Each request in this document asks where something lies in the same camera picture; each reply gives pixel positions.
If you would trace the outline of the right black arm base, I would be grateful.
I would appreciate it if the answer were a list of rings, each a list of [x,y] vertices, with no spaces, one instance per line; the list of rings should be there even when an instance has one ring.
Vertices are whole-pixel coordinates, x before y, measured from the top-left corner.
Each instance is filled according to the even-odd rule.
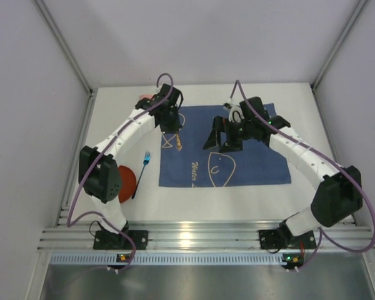
[[[299,236],[294,236],[286,225],[286,220],[279,223],[275,229],[262,229],[258,231],[260,248],[270,253],[277,253],[283,249],[315,249],[316,242],[314,231],[308,231]]]

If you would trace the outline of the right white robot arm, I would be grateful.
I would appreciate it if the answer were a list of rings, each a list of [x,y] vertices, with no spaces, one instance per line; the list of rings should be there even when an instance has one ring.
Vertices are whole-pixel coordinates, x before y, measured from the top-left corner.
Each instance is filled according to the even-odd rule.
[[[283,220],[274,230],[278,248],[317,228],[330,228],[362,208],[363,197],[358,191],[361,173],[356,167],[333,166],[304,147],[290,123],[281,116],[271,117],[260,97],[225,106],[229,116],[214,117],[205,150],[237,152],[243,149],[244,140],[255,139],[285,157],[316,190],[306,209]]]

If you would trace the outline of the gold spoon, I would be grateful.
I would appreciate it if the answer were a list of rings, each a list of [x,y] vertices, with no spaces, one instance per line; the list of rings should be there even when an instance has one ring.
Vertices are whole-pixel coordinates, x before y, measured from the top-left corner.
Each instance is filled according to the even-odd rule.
[[[183,146],[182,146],[181,139],[180,139],[178,133],[176,134],[176,144],[177,144],[177,150],[178,150],[178,151],[181,151],[182,148],[183,148]]]

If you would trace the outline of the blue metallic fork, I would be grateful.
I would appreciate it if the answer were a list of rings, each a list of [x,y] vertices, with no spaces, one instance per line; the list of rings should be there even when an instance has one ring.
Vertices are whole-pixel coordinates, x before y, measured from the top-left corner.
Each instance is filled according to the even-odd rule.
[[[136,197],[136,193],[138,191],[138,187],[139,187],[139,184],[141,182],[141,178],[143,176],[143,172],[144,172],[146,166],[149,164],[150,160],[151,160],[151,153],[149,151],[146,151],[146,153],[144,155],[143,163],[142,163],[142,169],[141,169],[139,178],[138,178],[137,183],[136,183],[136,188],[134,190],[134,193],[132,194],[132,198],[133,199]]]

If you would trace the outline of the pink plastic cup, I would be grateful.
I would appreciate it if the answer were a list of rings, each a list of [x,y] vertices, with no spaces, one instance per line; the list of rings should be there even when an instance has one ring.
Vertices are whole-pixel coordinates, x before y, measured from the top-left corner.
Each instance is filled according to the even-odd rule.
[[[143,95],[140,95],[139,97],[139,100],[142,100],[142,99],[152,99],[154,95],[153,94],[143,94]]]

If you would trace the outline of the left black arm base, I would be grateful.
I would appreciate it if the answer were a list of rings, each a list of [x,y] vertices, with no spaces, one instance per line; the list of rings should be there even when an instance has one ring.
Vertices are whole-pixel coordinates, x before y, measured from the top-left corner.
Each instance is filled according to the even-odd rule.
[[[90,223],[89,233],[94,238],[94,250],[133,250],[132,243],[126,237],[105,230],[99,221]],[[130,238],[137,250],[146,250],[149,240],[147,230],[131,230],[127,224],[123,233]]]

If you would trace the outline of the blue cloth placemat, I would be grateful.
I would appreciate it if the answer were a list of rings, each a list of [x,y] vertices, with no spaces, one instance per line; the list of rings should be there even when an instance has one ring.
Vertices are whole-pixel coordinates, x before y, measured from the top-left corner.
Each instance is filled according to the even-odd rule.
[[[216,116],[227,117],[222,106],[182,107],[179,115],[182,150],[176,135],[161,138],[159,186],[165,188],[220,188],[290,184],[286,159],[263,143],[250,139],[239,152],[204,150]]]

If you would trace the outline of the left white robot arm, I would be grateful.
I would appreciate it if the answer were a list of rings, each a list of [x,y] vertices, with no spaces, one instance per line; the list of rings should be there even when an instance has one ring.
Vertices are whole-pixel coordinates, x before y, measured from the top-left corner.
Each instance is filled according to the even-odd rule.
[[[179,119],[182,103],[182,92],[163,84],[153,96],[140,99],[128,118],[103,141],[80,150],[76,196],[84,191],[91,198],[101,226],[110,233],[120,233],[128,223],[118,199],[123,186],[118,167],[123,156],[157,127],[163,133],[177,134],[182,128]]]

